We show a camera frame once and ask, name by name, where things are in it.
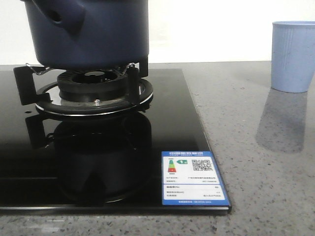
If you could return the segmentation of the black right burner pot support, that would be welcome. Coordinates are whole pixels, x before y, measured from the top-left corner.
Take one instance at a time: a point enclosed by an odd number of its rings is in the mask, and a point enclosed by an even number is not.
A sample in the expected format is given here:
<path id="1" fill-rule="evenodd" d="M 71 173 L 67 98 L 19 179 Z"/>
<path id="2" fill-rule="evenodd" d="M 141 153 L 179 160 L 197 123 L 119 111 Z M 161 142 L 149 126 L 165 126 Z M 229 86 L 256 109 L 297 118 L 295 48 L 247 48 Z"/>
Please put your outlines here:
<path id="1" fill-rule="evenodd" d="M 40 113 L 57 117 L 96 117 L 145 111 L 153 98 L 152 84 L 145 80 L 147 58 L 113 68 L 67 70 L 36 89 L 33 75 L 49 71 L 29 64 L 13 69 L 22 105 L 34 104 Z"/>

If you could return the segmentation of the dark blue pot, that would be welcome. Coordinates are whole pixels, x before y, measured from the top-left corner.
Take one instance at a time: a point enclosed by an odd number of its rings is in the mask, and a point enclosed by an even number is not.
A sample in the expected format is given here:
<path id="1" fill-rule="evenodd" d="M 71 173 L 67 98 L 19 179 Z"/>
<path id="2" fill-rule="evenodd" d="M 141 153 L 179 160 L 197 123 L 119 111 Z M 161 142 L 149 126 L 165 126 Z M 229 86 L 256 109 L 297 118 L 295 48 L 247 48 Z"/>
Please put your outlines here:
<path id="1" fill-rule="evenodd" d="M 146 0 L 27 0 L 37 60 L 54 69 L 105 69 L 149 54 Z"/>

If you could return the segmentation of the blue energy label sticker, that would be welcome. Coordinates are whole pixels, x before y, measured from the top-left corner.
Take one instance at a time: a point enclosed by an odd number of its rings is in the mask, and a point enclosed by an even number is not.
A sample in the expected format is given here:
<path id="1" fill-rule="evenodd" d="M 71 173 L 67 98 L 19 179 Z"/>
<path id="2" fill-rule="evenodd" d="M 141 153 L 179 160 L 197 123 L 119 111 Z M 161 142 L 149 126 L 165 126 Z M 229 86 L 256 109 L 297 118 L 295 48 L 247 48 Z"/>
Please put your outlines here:
<path id="1" fill-rule="evenodd" d="M 161 152 L 162 204 L 231 207 L 211 151 Z"/>

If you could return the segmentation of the black glass gas stove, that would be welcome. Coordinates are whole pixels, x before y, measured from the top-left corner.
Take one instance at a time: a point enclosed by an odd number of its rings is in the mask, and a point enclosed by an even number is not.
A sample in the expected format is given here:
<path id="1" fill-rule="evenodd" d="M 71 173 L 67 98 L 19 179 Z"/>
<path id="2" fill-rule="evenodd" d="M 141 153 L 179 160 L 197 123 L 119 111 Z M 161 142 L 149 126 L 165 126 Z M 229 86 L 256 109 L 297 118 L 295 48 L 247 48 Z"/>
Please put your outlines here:
<path id="1" fill-rule="evenodd" d="M 225 214 L 162 204 L 161 152 L 211 151 L 180 69 L 152 69 L 147 110 L 55 118 L 20 103 L 0 72 L 1 214 Z"/>

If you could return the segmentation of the light blue ribbed cup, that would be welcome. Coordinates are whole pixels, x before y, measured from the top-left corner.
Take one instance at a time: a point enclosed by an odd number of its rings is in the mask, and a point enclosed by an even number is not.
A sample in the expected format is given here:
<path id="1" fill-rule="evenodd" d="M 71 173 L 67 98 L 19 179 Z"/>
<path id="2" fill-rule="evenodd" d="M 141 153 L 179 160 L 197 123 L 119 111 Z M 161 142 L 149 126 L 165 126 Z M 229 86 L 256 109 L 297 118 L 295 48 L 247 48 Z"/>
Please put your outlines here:
<path id="1" fill-rule="evenodd" d="M 271 88 L 307 92 L 314 74 L 314 21 L 273 22 Z"/>

